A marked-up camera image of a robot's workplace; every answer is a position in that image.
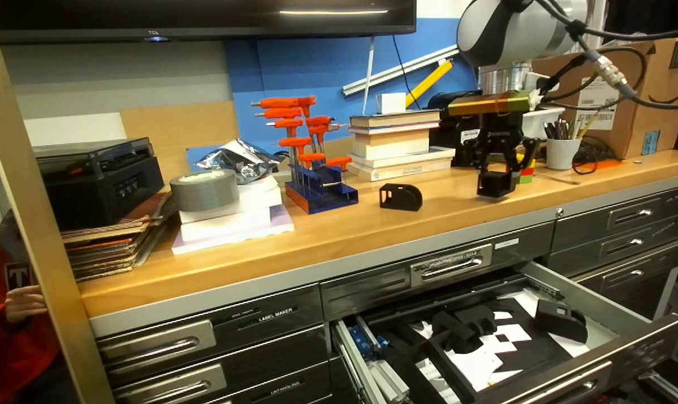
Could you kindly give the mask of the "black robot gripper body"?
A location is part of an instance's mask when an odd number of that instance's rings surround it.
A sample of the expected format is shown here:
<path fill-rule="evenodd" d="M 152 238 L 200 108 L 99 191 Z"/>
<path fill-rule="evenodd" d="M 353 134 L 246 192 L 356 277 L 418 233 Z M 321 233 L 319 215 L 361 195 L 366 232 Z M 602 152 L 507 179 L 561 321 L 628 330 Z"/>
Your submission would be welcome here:
<path fill-rule="evenodd" d="M 486 156 L 499 152 L 510 171 L 528 168 L 536 151 L 536 141 L 523 134 L 528 109 L 528 92 L 456 96 L 447 105 L 447 127 L 456 137 L 453 165 L 485 168 Z"/>

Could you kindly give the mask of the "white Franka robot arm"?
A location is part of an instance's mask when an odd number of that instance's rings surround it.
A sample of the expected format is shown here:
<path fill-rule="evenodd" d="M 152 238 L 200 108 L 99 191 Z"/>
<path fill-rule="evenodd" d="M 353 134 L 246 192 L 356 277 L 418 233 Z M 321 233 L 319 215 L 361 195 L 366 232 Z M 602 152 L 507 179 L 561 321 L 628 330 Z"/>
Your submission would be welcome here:
<path fill-rule="evenodd" d="M 472 0 L 461 15 L 458 52 L 480 75 L 514 71 L 523 62 L 556 55 L 578 44 L 595 71 L 623 99 L 656 109 L 678 105 L 647 101 L 623 75 L 584 35 L 628 41 L 628 34 L 587 30 L 592 0 Z M 535 146 L 517 159 L 517 146 L 525 141 L 523 114 L 529 99 L 523 87 L 482 87 L 479 103 L 461 108 L 458 117 L 476 117 L 479 132 L 479 195 L 506 198 L 518 183 L 521 171 L 531 161 Z"/>

